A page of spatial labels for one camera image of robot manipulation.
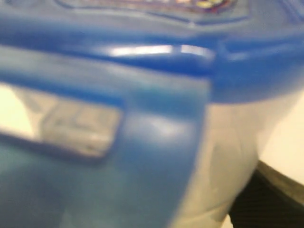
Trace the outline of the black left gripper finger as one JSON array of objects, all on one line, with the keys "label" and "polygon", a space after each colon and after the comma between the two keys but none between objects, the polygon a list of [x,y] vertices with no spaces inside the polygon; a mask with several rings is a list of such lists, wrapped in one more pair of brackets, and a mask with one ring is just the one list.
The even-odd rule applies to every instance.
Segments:
[{"label": "black left gripper finger", "polygon": [[261,161],[229,216],[235,228],[303,228],[304,186]]}]

